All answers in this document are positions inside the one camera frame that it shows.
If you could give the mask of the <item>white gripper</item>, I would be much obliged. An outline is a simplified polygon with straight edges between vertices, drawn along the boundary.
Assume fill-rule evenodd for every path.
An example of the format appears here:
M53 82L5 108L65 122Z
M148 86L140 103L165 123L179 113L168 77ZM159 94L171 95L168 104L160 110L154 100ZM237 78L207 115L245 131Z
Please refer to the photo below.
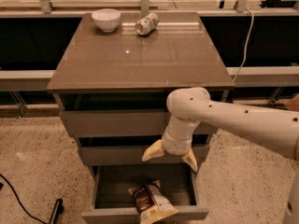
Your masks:
M197 160L192 151L192 135L199 124L200 121L197 120L179 119L171 115L162 140L157 140L145 150L142 161L162 157L165 150L172 155L182 156L182 160L197 172Z

